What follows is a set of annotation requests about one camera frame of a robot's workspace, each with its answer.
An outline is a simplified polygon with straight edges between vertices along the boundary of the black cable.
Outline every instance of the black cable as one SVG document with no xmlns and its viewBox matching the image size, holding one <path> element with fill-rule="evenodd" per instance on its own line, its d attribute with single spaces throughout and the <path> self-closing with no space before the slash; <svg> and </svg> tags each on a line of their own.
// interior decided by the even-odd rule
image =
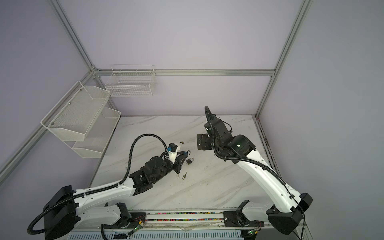
<svg viewBox="0 0 384 240">
<path fill-rule="evenodd" d="M 211 120 L 213 118 L 213 115 L 211 113 L 211 111 L 209 110 L 209 107 L 208 106 L 205 106 L 205 117 L 207 118 L 207 122 L 211 128 L 211 138 L 212 138 L 212 149 L 214 150 L 214 153 L 215 155 L 218 157 L 218 158 L 221 158 L 221 159 L 224 159 L 225 161 L 226 160 L 235 160 L 235 161 L 244 161 L 244 162 L 250 162 L 254 165 L 257 165 L 259 167 L 261 167 L 263 170 L 266 170 L 268 171 L 270 174 L 272 174 L 281 184 L 283 184 L 285 186 L 286 182 L 271 168 L 269 168 L 269 166 L 267 165 L 264 165 L 258 161 L 255 161 L 255 160 L 251 160 L 247 157 L 228 157 L 228 156 L 223 156 L 221 155 L 218 150 L 216 149 L 216 143 L 215 143 L 215 131 L 214 131 L 214 127 L 211 123 Z"/>
<path fill-rule="evenodd" d="M 125 173 L 125 176 L 124 178 L 119 182 L 119 184 L 122 184 L 125 182 L 125 180 L 128 178 L 128 175 L 129 175 L 129 170 L 131 169 L 131 160 L 132 160 L 132 152 L 133 152 L 133 147 L 135 146 L 136 142 L 142 138 L 142 137 L 145 137 L 145 136 L 151 136 L 151 137 L 155 137 L 157 139 L 159 139 L 161 141 L 161 143 L 163 144 L 164 148 L 167 149 L 167 145 L 166 143 L 163 141 L 163 139 L 161 139 L 159 136 L 155 135 L 155 134 L 151 134 L 151 133 L 145 133 L 145 134 L 142 134 L 140 136 L 138 136 L 132 143 L 132 146 L 131 146 L 131 150 L 129 151 L 129 159 L 128 159 L 128 167 L 127 167 L 127 171 Z"/>
<path fill-rule="evenodd" d="M 104 224 L 100 225 L 100 232 L 101 232 L 101 236 L 103 237 L 103 239 L 108 240 L 108 238 L 105 236 L 105 233 L 104 233 Z"/>
<path fill-rule="evenodd" d="M 135 141 L 133 141 L 132 143 L 132 146 L 131 146 L 131 150 L 129 151 L 129 160 L 128 160 L 128 167 L 127 167 L 127 171 L 125 173 L 125 176 L 124 178 L 119 182 L 119 183 L 116 183 L 116 184 L 113 184 L 111 186 L 107 186 L 107 187 L 102 187 L 102 188 L 99 188 L 99 189 L 95 189 L 95 190 L 92 190 L 92 191 L 89 191 L 89 192 L 84 192 L 84 193 L 81 193 L 81 194 L 76 194 L 76 195 L 73 195 L 71 197 L 68 197 L 66 199 L 63 199 L 59 202 L 57 202 L 56 204 L 54 204 L 52 207 L 49 207 L 47 208 L 46 210 L 44 210 L 42 213 L 40 213 L 28 226 L 27 228 L 27 233 L 28 234 L 31 234 L 31 235 L 36 235 L 36 234 L 40 234 L 40 233 L 45 233 L 45 229 L 40 229 L 40 230 L 34 230 L 33 227 L 35 226 L 35 224 L 40 220 L 42 219 L 48 212 L 52 211 L 53 209 L 56 209 L 58 208 L 59 206 L 61 206 L 61 204 L 64 204 L 64 203 L 67 203 L 71 200 L 74 200 L 76 198 L 79 198 L 79 197 L 85 197 L 85 195 L 90 195 L 90 194 L 94 194 L 94 193 L 98 193 L 98 192 L 103 192 L 103 191 L 106 191 L 106 190 L 109 190 L 109 189 L 112 189 L 112 188 L 115 188 L 115 187 L 118 187 L 119 185 L 121 185 L 122 183 L 125 182 L 125 180 L 127 179 L 128 175 L 129 175 L 129 170 L 131 169 L 131 161 L 132 161 L 132 152 L 133 152 L 133 147 L 135 146 L 136 142 L 142 138 L 142 137 L 145 137 L 145 136 L 152 136 L 152 137 L 155 137 L 157 139 L 159 139 L 161 141 L 161 143 L 163 144 L 164 148 L 167 149 L 167 145 L 166 143 L 163 141 L 163 139 L 161 139 L 159 136 L 155 135 L 155 134 L 151 134 L 151 133 L 146 133 L 146 134 L 142 134 L 140 136 L 138 136 Z"/>
<path fill-rule="evenodd" d="M 229 125 L 229 127 L 231 128 L 230 131 L 232 132 L 232 126 L 231 126 L 229 123 L 226 123 L 226 124 Z"/>
</svg>

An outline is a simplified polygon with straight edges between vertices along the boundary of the marble tabletop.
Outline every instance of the marble tabletop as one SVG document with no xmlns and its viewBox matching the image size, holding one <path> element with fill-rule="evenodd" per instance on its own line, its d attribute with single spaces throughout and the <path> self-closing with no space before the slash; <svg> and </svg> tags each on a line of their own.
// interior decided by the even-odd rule
<svg viewBox="0 0 384 240">
<path fill-rule="evenodd" d="M 249 138 L 260 154 L 265 152 L 251 115 L 218 116 L 231 124 L 232 135 Z M 92 182 L 92 187 L 113 182 L 125 174 L 129 150 L 136 137 L 152 133 L 165 143 L 182 141 L 181 150 L 191 151 L 195 161 L 183 164 L 181 173 L 170 172 L 152 189 L 120 202 L 131 210 L 223 209 L 239 206 L 244 200 L 270 202 L 264 190 L 243 169 L 217 158 L 213 151 L 197 150 L 196 135 L 206 133 L 205 116 L 121 117 L 105 156 Z M 163 145 L 154 137 L 143 137 L 136 143 L 130 173 L 144 166 L 153 156 L 163 152 Z"/>
</svg>

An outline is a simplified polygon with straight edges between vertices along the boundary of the black plastic housing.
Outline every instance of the black plastic housing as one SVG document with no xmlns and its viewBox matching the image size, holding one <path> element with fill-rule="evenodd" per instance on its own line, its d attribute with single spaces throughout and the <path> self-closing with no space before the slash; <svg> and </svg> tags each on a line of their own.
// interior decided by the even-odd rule
<svg viewBox="0 0 384 240">
<path fill-rule="evenodd" d="M 44 206 L 43 210 L 52 207 L 58 201 L 73 196 L 72 185 L 62 187 Z M 69 233 L 81 218 L 76 217 L 74 200 L 62 204 L 44 216 L 45 239 L 53 240 Z"/>
<path fill-rule="evenodd" d="M 214 118 L 211 120 L 213 131 L 215 132 L 215 143 L 227 149 L 224 154 L 232 157 L 246 157 L 252 150 L 256 150 L 255 145 L 249 141 L 244 135 L 232 136 L 231 130 L 228 130 L 223 120 Z M 197 149 L 198 150 L 211 150 L 212 149 L 212 129 L 209 123 L 204 124 L 207 134 L 197 135 Z M 237 160 L 232 160 L 234 164 L 238 163 Z"/>
<path fill-rule="evenodd" d="M 313 199 L 307 194 L 303 193 L 300 195 L 301 201 L 299 205 L 303 208 L 305 212 L 309 206 L 311 205 Z M 303 218 L 303 214 L 301 212 L 300 207 L 291 208 L 292 212 L 280 212 L 275 205 L 272 208 L 266 211 L 268 215 L 268 220 L 272 224 L 274 228 L 276 228 L 279 232 L 288 235 L 290 234 L 300 223 Z"/>
<path fill-rule="evenodd" d="M 177 145 L 171 143 L 169 144 L 169 148 L 176 151 Z M 129 175 L 134 183 L 133 187 L 135 188 L 135 193 L 133 195 L 135 196 L 151 189 L 153 187 L 152 184 L 157 183 L 171 171 L 175 171 L 179 174 L 181 166 L 187 157 L 187 152 L 181 152 L 180 155 L 176 157 L 174 164 L 170 160 L 163 160 L 161 157 L 152 157 L 144 164 L 144 167 L 141 167 L 138 171 Z"/>
</svg>

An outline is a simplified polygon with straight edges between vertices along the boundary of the white mesh basket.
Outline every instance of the white mesh basket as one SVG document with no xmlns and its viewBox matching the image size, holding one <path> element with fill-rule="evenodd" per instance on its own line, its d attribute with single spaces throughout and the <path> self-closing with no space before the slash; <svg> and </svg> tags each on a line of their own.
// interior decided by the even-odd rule
<svg viewBox="0 0 384 240">
<path fill-rule="evenodd" d="M 111 65 L 105 89 L 113 97 L 151 96 L 156 87 L 153 65 Z"/>
<path fill-rule="evenodd" d="M 84 141 L 109 96 L 107 90 L 81 85 L 47 126 L 41 124 L 62 141 Z"/>
<path fill-rule="evenodd" d="M 82 158 L 101 158 L 120 115 L 119 111 L 104 108 L 85 140 L 70 147 Z"/>
</svg>

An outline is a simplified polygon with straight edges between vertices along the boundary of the robotic arm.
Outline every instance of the robotic arm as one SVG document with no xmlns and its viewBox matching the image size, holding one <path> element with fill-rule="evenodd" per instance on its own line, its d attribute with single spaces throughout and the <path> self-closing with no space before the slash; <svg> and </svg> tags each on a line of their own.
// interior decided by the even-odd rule
<svg viewBox="0 0 384 240">
<path fill-rule="evenodd" d="M 132 151 L 135 143 L 143 136 L 158 138 L 165 150 L 160 156 L 152 157 L 138 171 L 129 175 Z M 189 151 L 179 151 L 175 143 L 166 147 L 164 141 L 154 134 L 140 135 L 132 144 L 125 177 L 116 182 L 87 189 L 72 190 L 72 186 L 62 187 L 47 203 L 43 212 L 28 226 L 29 234 L 45 233 L 46 240 L 53 240 L 69 233 L 74 228 L 134 228 L 133 234 L 142 227 L 145 213 L 130 213 L 119 199 L 143 193 L 171 171 L 180 173 Z M 34 230 L 33 226 L 44 217 L 44 229 Z"/>
<path fill-rule="evenodd" d="M 204 125 L 206 134 L 197 135 L 199 150 L 213 149 L 215 155 L 221 159 L 232 160 L 234 164 L 244 169 L 264 189 L 273 201 L 273 205 L 243 202 L 237 214 L 240 226 L 250 221 L 260 220 L 270 222 L 279 232 L 290 234 L 300 223 L 304 212 L 312 203 L 309 194 L 301 194 L 289 186 L 264 161 L 248 138 L 243 135 L 232 136 L 224 121 L 212 114 L 205 106 L 207 123 Z"/>
</svg>

